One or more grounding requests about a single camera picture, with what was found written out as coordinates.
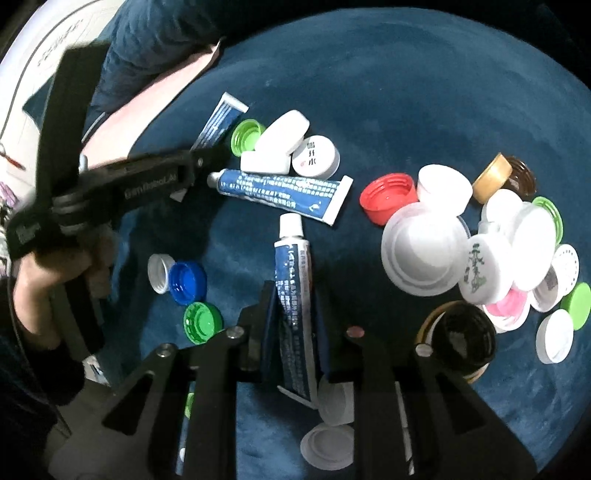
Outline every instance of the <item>round plastic container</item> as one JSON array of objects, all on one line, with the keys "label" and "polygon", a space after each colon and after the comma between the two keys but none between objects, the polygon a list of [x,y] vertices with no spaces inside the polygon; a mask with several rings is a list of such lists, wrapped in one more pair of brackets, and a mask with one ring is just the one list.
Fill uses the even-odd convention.
[{"label": "round plastic container", "polygon": [[300,177],[328,180],[340,165],[334,143],[322,135],[306,138],[292,155],[292,165]]},{"label": "round plastic container", "polygon": [[397,211],[384,228],[382,264],[401,290],[435,296],[462,277],[466,247],[466,231],[457,217],[412,203]]},{"label": "round plastic container", "polygon": [[472,186],[457,170],[432,164],[418,171],[417,196],[432,209],[459,216],[464,213],[472,197]]},{"label": "round plastic container", "polygon": [[390,217],[409,203],[418,202],[414,180],[405,173],[389,173],[367,185],[359,204],[368,218],[384,226]]},{"label": "round plastic container", "polygon": [[484,205],[503,186],[512,170],[507,159],[501,153],[497,154],[472,184],[474,198]]},{"label": "round plastic container", "polygon": [[513,171],[503,188],[512,190],[521,200],[530,201],[537,191],[534,173],[519,158],[509,156],[506,159]]},{"label": "round plastic container", "polygon": [[232,133],[230,141],[232,153],[240,157],[245,151],[254,150],[256,142],[264,131],[265,127],[252,118],[240,122]]},{"label": "round plastic container", "polygon": [[577,283],[571,293],[563,298],[560,306],[573,319],[573,327],[579,330],[583,327],[591,311],[591,289],[586,283]]},{"label": "round plastic container", "polygon": [[174,258],[167,254],[150,255],[148,259],[148,280],[156,293],[168,292],[168,276],[174,265]]},{"label": "round plastic container", "polygon": [[348,425],[331,427],[326,423],[310,430],[300,443],[306,462],[320,470],[341,470],[353,463],[355,434]]},{"label": "round plastic container", "polygon": [[201,345],[223,330],[222,314],[214,305],[197,301],[185,310],[183,327],[187,338]]},{"label": "round plastic container", "polygon": [[513,253],[506,237],[479,233],[469,239],[463,278],[459,282],[464,300],[489,305],[505,298],[513,284]]},{"label": "round plastic container", "polygon": [[559,364],[573,346],[573,319],[566,310],[556,310],[540,324],[535,350],[544,364]]},{"label": "round plastic container", "polygon": [[170,293],[180,305],[190,305],[205,298],[207,277],[197,262],[176,262],[168,272]]},{"label": "round plastic container", "polygon": [[525,202],[505,233],[513,249],[514,286],[531,291],[542,282],[554,258],[554,221],[542,207]]},{"label": "round plastic container", "polygon": [[329,426],[352,423],[355,419],[353,382],[331,384],[322,376],[318,384],[318,412]]},{"label": "round plastic container", "polygon": [[481,220],[498,223],[503,229],[522,206],[523,201],[515,192],[507,189],[497,190],[482,207]]}]

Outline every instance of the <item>bottle cap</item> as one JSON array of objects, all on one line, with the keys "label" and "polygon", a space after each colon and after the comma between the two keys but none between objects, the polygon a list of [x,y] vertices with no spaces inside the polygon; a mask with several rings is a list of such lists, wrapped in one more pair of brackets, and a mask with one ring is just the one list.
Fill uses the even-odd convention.
[{"label": "bottle cap", "polygon": [[497,154],[472,184],[474,198],[484,205],[505,184],[512,171],[507,159],[501,153]]},{"label": "bottle cap", "polygon": [[183,327],[187,338],[201,345],[222,331],[222,314],[214,305],[197,301],[185,310]]},{"label": "bottle cap", "polygon": [[469,303],[489,305],[502,300],[513,283],[513,254],[498,233],[479,233],[468,240],[468,257],[460,293]]},{"label": "bottle cap", "polygon": [[168,292],[168,278],[174,258],[166,254],[154,254],[148,259],[148,280],[156,293]]},{"label": "bottle cap", "polygon": [[451,167],[426,165],[418,171],[417,196],[429,208],[457,217],[466,210],[472,197],[472,185]]},{"label": "bottle cap", "polygon": [[566,310],[556,310],[540,324],[535,350],[544,364],[559,364],[573,346],[573,319]]},{"label": "bottle cap", "polygon": [[591,311],[591,289],[589,285],[577,283],[571,293],[562,299],[560,307],[566,310],[573,319],[573,327],[579,330],[587,321]]},{"label": "bottle cap", "polygon": [[353,382],[333,384],[322,376],[318,384],[318,413],[332,427],[352,423],[355,419]]},{"label": "bottle cap", "polygon": [[289,155],[244,151],[240,156],[240,170],[248,173],[287,175],[290,172],[290,166]]},{"label": "bottle cap", "polygon": [[292,164],[300,177],[328,180],[339,168],[340,154],[328,138],[312,135],[295,149]]},{"label": "bottle cap", "polygon": [[281,115],[257,140],[255,150],[291,155],[302,143],[310,121],[297,110]]},{"label": "bottle cap", "polygon": [[554,226],[556,227],[556,245],[562,241],[562,235],[564,233],[564,225],[562,223],[562,217],[560,212],[556,208],[556,205],[548,200],[546,197],[536,197],[531,201],[534,205],[544,208],[552,217]]},{"label": "bottle cap", "polygon": [[180,305],[203,300],[207,292],[207,277],[197,262],[176,262],[168,272],[170,293]]},{"label": "bottle cap", "polygon": [[304,228],[299,213],[284,213],[279,217],[279,238],[289,236],[304,236]]},{"label": "bottle cap", "polygon": [[354,441],[355,434],[348,425],[321,423],[302,438],[300,451],[306,462],[320,470],[341,470],[353,463]]},{"label": "bottle cap", "polygon": [[240,157],[243,152],[254,150],[256,142],[265,130],[263,125],[252,118],[240,122],[232,133],[232,153]]},{"label": "bottle cap", "polygon": [[359,204],[368,218],[384,226],[405,205],[418,202],[414,180],[405,173],[389,173],[367,185],[359,196]]}]

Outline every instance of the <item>blue and white toothpaste tube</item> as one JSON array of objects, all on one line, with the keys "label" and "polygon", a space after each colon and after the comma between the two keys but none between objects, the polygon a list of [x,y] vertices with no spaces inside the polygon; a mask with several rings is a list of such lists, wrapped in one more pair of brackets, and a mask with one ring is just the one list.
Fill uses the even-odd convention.
[{"label": "blue and white toothpaste tube", "polygon": [[248,111],[248,107],[240,100],[234,98],[228,92],[222,95],[221,100],[213,111],[209,120],[201,130],[201,133],[195,140],[191,150],[196,148],[213,147],[223,137],[224,133],[234,124],[234,122],[243,113]]},{"label": "blue and white toothpaste tube", "polygon": [[300,215],[281,215],[279,238],[275,243],[275,287],[282,313],[278,331],[283,385],[277,388],[307,407],[317,408],[310,243],[304,239]]},{"label": "blue and white toothpaste tube", "polygon": [[304,177],[269,176],[224,169],[210,173],[207,185],[222,195],[263,203],[333,225],[353,183]]}]

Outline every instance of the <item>toothpaste tube cap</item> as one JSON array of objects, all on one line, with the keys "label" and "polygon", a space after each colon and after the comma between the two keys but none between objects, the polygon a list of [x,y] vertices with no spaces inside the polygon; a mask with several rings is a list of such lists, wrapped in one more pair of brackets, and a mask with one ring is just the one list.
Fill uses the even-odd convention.
[{"label": "toothpaste tube cap", "polygon": [[244,151],[240,156],[240,170],[248,173],[287,175],[290,172],[289,155]]},{"label": "toothpaste tube cap", "polygon": [[197,262],[176,262],[168,272],[170,293],[180,305],[189,305],[205,298],[207,277]]},{"label": "toothpaste tube cap", "polygon": [[299,213],[284,213],[279,217],[279,238],[290,236],[304,237],[304,229]]},{"label": "toothpaste tube cap", "polygon": [[295,172],[301,177],[328,180],[340,164],[335,145],[322,135],[306,138],[293,154]]},{"label": "toothpaste tube cap", "polygon": [[183,327],[187,338],[201,345],[223,330],[222,314],[214,305],[197,301],[185,310]]}]

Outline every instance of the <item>white jar lid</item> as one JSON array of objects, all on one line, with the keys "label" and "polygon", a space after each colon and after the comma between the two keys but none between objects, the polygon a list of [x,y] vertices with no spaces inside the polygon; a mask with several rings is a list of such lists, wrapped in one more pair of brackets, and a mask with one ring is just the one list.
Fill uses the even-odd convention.
[{"label": "white jar lid", "polygon": [[353,382],[329,383],[322,376],[318,384],[318,412],[329,426],[351,423],[355,419],[355,392]]},{"label": "white jar lid", "polygon": [[524,203],[505,231],[514,256],[514,285],[531,291],[550,269],[556,248],[556,227],[542,207]]},{"label": "white jar lid", "polygon": [[167,254],[154,254],[148,259],[148,280],[156,293],[168,292],[168,271],[174,258]]},{"label": "white jar lid", "polygon": [[247,173],[287,175],[290,172],[290,166],[289,155],[249,150],[240,155],[240,170]]},{"label": "white jar lid", "polygon": [[469,303],[489,305],[509,293],[513,283],[513,254],[506,237],[479,233],[468,239],[468,258],[460,293]]},{"label": "white jar lid", "polygon": [[340,164],[340,154],[335,145],[322,135],[306,138],[295,149],[292,165],[300,177],[328,180]]},{"label": "white jar lid", "polygon": [[535,350],[544,364],[558,364],[573,346],[573,319],[566,310],[556,310],[540,324],[535,337]]},{"label": "white jar lid", "polygon": [[306,462],[320,470],[341,470],[353,463],[354,445],[355,433],[351,427],[321,423],[302,438],[300,452]]},{"label": "white jar lid", "polygon": [[300,146],[310,121],[297,110],[291,110],[275,120],[259,137],[255,150],[291,155]]}]

